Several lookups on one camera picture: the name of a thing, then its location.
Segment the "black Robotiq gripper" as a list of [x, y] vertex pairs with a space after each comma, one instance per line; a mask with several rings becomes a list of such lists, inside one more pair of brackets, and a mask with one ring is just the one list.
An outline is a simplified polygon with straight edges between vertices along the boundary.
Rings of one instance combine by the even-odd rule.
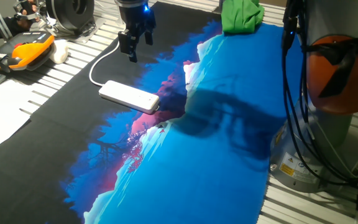
[[147, 1], [117, 1], [121, 19], [126, 25], [124, 31], [118, 33], [121, 52], [129, 57], [131, 62], [137, 63], [136, 36], [144, 33], [145, 43], [153, 45], [153, 31], [156, 21], [153, 10]]

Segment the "person's hand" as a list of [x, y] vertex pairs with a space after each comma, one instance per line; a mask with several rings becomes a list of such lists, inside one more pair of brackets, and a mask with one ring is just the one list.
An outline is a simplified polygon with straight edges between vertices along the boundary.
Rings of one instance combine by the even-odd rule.
[[19, 16], [17, 20], [19, 26], [25, 30], [29, 30], [33, 23], [39, 22], [40, 17], [36, 17], [38, 12], [37, 1], [35, 0], [26, 0], [26, 3], [21, 1], [15, 6], [15, 11], [20, 13], [22, 16]]

